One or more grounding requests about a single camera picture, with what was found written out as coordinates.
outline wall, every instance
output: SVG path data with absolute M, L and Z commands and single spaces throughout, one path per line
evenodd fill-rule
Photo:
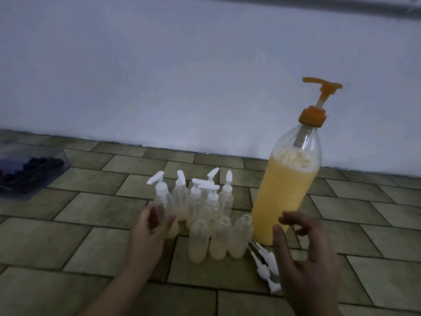
M 323 164 L 421 176 L 421 22 L 213 0 L 1 0 L 0 127 L 267 158 L 317 101 Z

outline person's left hand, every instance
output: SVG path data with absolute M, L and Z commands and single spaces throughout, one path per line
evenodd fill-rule
M 146 281 L 159 262 L 165 238 L 176 215 L 168 216 L 158 226 L 155 205 L 148 205 L 139 216 L 136 225 L 130 230 L 126 259 L 123 271 L 141 281 Z

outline orange pump nozzle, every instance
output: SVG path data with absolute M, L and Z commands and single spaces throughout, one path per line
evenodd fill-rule
M 303 77 L 303 82 L 321 84 L 320 92 L 322 92 L 322 94 L 320 94 L 319 100 L 315 106 L 310 105 L 307 109 L 302 111 L 298 121 L 309 126 L 321 127 L 326 120 L 326 111 L 323 109 L 323 104 L 330 95 L 335 94 L 337 89 L 342 88 L 342 84 L 332 83 L 323 79 L 318 79 L 317 77 Z

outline person's right hand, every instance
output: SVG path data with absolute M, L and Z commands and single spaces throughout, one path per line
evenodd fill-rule
M 328 231 L 318 219 L 303 213 L 283 212 L 282 215 L 279 223 L 301 226 L 296 233 L 308 235 L 310 242 L 307 260 L 294 261 L 282 227 L 273 226 L 273 249 L 285 298 L 298 316 L 340 315 L 340 265 Z

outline clear plastic bottle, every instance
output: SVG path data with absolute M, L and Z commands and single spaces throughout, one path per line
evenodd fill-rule
M 165 218 L 171 214 L 175 214 L 175 203 L 173 196 L 168 191 L 168 186 L 164 183 L 163 180 L 164 172 L 159 171 L 154 176 L 152 176 L 146 183 L 151 185 L 157 183 L 155 186 L 156 196 L 154 200 L 157 218 L 159 224 L 164 223 Z M 171 226 L 170 231 L 168 232 L 167 239 L 173 239 L 178 235 L 179 226 L 178 221 L 174 220 L 174 223 Z
M 186 227 L 188 230 L 192 227 L 192 225 L 197 221 L 200 214 L 200 195 L 202 190 L 198 187 L 199 184 L 202 184 L 203 180 L 192 180 L 194 186 L 190 190 L 190 196 L 187 198 L 187 219 L 186 219 Z
M 221 207 L 219 206 L 218 194 L 216 193 L 219 190 L 219 185 L 206 182 L 205 184 L 199 185 L 199 188 L 209 192 L 206 201 L 200 205 L 199 218 L 204 219 L 208 223 L 210 232 L 212 233 L 215 222 L 221 218 Z
M 187 199 L 189 197 L 189 190 L 186 187 L 186 178 L 182 170 L 177 171 L 178 180 L 173 189 L 173 198 L 176 204 L 175 212 L 179 222 L 185 221 L 187 218 Z
M 218 202 L 221 206 L 221 215 L 229 217 L 234 203 L 234 196 L 232 195 L 232 172 L 227 172 L 227 180 L 225 185 L 222 188 L 222 191 L 219 193 Z
M 208 181 L 210 184 L 215 185 L 215 182 L 213 181 L 213 178 L 215 177 L 215 175 L 218 173 L 219 171 L 219 167 L 214 168 L 213 170 L 211 170 L 208 173 Z M 206 202 L 206 200 L 208 199 L 208 195 L 209 195 L 209 190 L 203 190 L 202 189 L 202 199 L 201 202 Z
M 251 212 L 253 239 L 262 245 L 272 245 L 272 226 L 278 224 L 283 211 L 297 211 L 315 178 L 321 161 L 322 149 L 317 128 L 326 119 L 324 102 L 342 85 L 313 77 L 304 77 L 306 83 L 322 84 L 322 94 L 315 106 L 304 109 L 301 123 L 276 143 L 269 157 L 263 181 Z
M 229 217 L 222 217 L 212 231 L 209 254 L 213 260 L 223 260 L 227 254 L 229 240 L 232 235 L 232 225 Z
M 250 214 L 244 214 L 237 219 L 228 245 L 228 253 L 239 260 L 244 256 L 250 237 L 253 234 L 253 222 Z
M 190 230 L 189 259 L 194 264 L 200 264 L 208 251 L 211 230 L 204 219 L 198 219 Z

